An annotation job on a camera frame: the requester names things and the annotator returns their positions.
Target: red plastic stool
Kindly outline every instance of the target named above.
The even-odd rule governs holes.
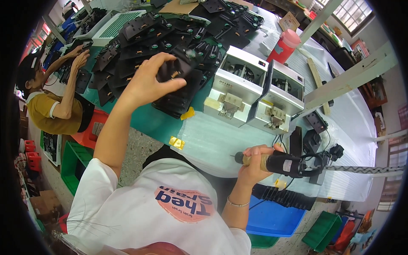
[[[24,146],[26,148],[26,152],[34,152],[35,145],[33,140],[24,140]]]
[[[68,234],[67,230],[67,218],[69,213],[63,215],[61,218],[58,219],[58,224],[60,225],[61,231],[65,234]]]
[[[31,170],[41,172],[41,157],[38,152],[27,152],[27,164]]]
[[[98,139],[98,136],[92,133],[93,126],[96,122],[105,124],[108,117],[109,114],[105,113],[104,111],[93,110],[93,115],[88,128],[82,133],[76,133],[75,135],[71,135],[72,138],[75,139],[75,141],[77,141],[77,143],[79,143],[82,146],[95,149],[96,140]]]

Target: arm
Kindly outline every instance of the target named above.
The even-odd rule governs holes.
[[[54,73],[56,70],[58,70],[61,65],[69,58],[75,58],[80,54],[80,51],[82,50],[83,45],[80,45],[78,47],[76,47],[75,49],[73,49],[71,52],[69,52],[68,54],[66,54],[63,57],[58,58],[56,61],[54,61],[54,63],[52,63],[48,69],[45,71],[44,74],[44,79],[43,79],[43,84],[45,84],[45,82],[47,81],[48,77],[50,77],[50,75],[52,73]]]
[[[264,172],[260,169],[261,154],[272,154],[273,151],[283,149],[275,144],[274,148],[266,145],[255,146],[244,151],[246,156],[251,156],[251,164],[246,167],[243,166],[238,172],[238,180],[232,190],[229,201],[233,204],[244,205],[249,203],[251,199],[252,188],[255,184],[262,181],[272,173]],[[231,205],[228,201],[222,212],[222,219],[229,228],[240,228],[245,231],[248,224],[249,204],[238,207]]]
[[[133,111],[186,85],[186,81],[181,78],[163,83],[156,80],[159,67],[165,61],[175,59],[175,56],[161,52],[145,60],[116,102],[98,136],[93,157],[111,167],[118,178],[125,157]]]
[[[65,88],[64,95],[62,97],[61,103],[55,105],[54,111],[52,112],[53,117],[60,119],[69,119],[71,118],[72,113],[72,104],[74,101],[75,95],[75,84],[79,68],[83,67],[86,64],[86,60],[89,57],[89,50],[84,51],[75,58],[72,63],[71,73],[69,74],[68,84]]]

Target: red water bottle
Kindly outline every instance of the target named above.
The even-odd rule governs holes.
[[[288,29],[282,32],[279,41],[276,43],[266,61],[270,63],[273,59],[284,64],[300,42],[300,38],[295,31]]]

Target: red stool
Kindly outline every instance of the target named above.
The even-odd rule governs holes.
[[[26,158],[31,170],[41,172],[41,157],[38,152],[27,152]]]
[[[93,115],[88,128],[82,133],[76,133],[75,135],[71,135],[72,138],[75,139],[75,141],[77,141],[77,143],[79,143],[82,146],[95,149],[96,140],[98,139],[98,136],[92,133],[93,126],[96,122],[105,124],[108,117],[109,114],[105,113],[104,111],[93,110]]]
[[[24,140],[24,146],[26,148],[26,152],[34,152],[35,145],[33,140]]]

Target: green table surface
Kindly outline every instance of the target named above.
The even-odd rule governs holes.
[[[206,41],[212,45],[216,44],[210,39],[206,39]],[[90,48],[90,56],[86,65],[84,66],[87,71],[91,72],[96,62],[95,57],[99,54],[101,49],[102,47]],[[221,48],[220,51],[223,55],[225,54],[224,48]],[[210,94],[212,83],[213,77],[207,81],[205,86],[201,90],[199,90],[193,98],[191,107],[193,107],[195,111],[203,111],[204,100]],[[101,106],[99,103],[98,91],[96,89],[90,89],[88,86],[86,87],[86,90],[82,94],[82,96],[107,113],[110,113],[112,111],[113,106],[117,101],[117,99],[115,99],[113,103],[107,102],[104,106]],[[137,108],[132,114],[130,123],[130,126],[134,129],[164,144],[168,144],[172,136],[177,137],[182,125],[182,120],[177,120],[163,113],[162,111],[157,110],[156,108],[152,107],[151,104],[146,104]]]

